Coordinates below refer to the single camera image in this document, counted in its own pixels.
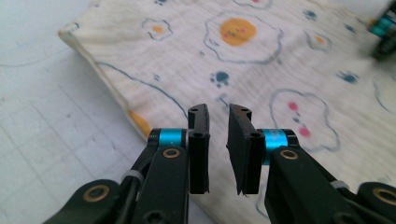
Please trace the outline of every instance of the white cloth with cartoon print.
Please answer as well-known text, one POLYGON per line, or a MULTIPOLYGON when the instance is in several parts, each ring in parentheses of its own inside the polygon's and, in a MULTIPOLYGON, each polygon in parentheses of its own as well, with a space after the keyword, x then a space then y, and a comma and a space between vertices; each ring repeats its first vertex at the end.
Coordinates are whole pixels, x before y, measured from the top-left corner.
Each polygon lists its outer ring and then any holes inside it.
POLYGON ((187 128, 188 108, 208 105, 210 194, 192 197, 218 223, 269 223, 268 167, 261 194, 236 195, 229 104, 251 109, 256 128, 293 129, 354 192, 396 186, 396 80, 367 55, 369 35, 319 0, 104 0, 60 31, 143 137, 187 128))

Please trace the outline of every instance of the paw print pattern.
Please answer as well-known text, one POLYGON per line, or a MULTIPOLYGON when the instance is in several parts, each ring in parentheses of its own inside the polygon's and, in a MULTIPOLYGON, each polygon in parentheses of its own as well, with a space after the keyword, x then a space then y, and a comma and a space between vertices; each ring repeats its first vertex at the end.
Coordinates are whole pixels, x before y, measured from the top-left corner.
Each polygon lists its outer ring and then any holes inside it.
POLYGON ((166 2, 166 0, 155 0, 155 4, 158 4, 160 6, 163 6, 163 4, 166 2))
POLYGON ((304 149, 335 151, 340 148, 338 133, 329 122, 329 107, 316 95, 288 89, 275 91, 270 112, 276 128, 294 130, 304 149))
POLYGON ((242 7, 254 7, 257 9, 268 9, 272 6, 273 0, 233 0, 242 7))
POLYGON ((160 77, 160 76, 158 76, 158 75, 154 75, 154 80, 156 80, 156 81, 160 81, 160 79, 161 79, 161 77, 160 77))
POLYGON ((341 79, 343 79, 345 82, 348 82, 350 84, 355 84, 358 82, 358 76, 354 73, 351 73, 349 71, 346 72, 339 72, 337 74, 338 77, 340 77, 341 79))
POLYGON ((351 25, 345 24, 345 27, 348 31, 352 32, 353 34, 356 34, 355 28, 353 28, 351 25))
POLYGON ((163 41, 173 34, 171 25, 167 21, 155 21, 146 19, 142 22, 142 28, 145 29, 151 39, 163 41))
POLYGON ((316 21, 317 20, 317 14, 311 10, 304 10, 304 14, 307 20, 309 21, 316 21))
POLYGON ((221 88, 222 85, 228 86, 228 79, 230 76, 225 72, 217 72, 216 74, 212 74, 210 81, 215 83, 218 88, 221 88))

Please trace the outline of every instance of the white table surface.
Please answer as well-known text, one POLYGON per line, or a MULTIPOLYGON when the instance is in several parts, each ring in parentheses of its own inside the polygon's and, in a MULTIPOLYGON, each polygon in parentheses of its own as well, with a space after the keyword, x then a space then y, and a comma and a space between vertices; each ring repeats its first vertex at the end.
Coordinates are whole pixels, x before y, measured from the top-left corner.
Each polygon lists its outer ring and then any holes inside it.
MULTIPOLYGON (((0 223, 42 223, 94 179, 120 183, 145 141, 57 36, 89 0, 0 1, 0 223)), ((190 203, 190 223, 213 223, 190 203)))

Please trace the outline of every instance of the fried egg print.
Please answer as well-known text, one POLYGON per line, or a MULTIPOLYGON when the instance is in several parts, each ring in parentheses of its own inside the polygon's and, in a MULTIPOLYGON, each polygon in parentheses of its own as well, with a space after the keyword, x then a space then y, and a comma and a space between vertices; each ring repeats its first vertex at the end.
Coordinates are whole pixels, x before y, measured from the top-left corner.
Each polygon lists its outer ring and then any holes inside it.
POLYGON ((390 114, 396 114, 396 76, 393 73, 376 76, 373 79, 375 99, 390 114))
POLYGON ((268 64, 281 51, 282 30, 257 17, 222 12, 205 25, 204 43, 220 61, 268 64))
POLYGON ((151 39, 157 41, 163 41, 173 34, 171 26, 167 21, 146 19, 142 22, 142 27, 148 32, 151 39))
POLYGON ((275 126, 294 130, 302 148, 309 151, 340 148, 338 134, 329 122, 329 107, 316 95, 287 89, 275 91, 270 111, 275 126))
POLYGON ((332 48, 332 41, 327 36, 307 31, 305 31, 305 34, 306 43, 308 44, 309 48, 314 50, 322 50, 324 52, 327 52, 332 48))
POLYGON ((233 0, 242 7, 254 7, 257 9, 268 9, 272 6, 273 0, 233 0))

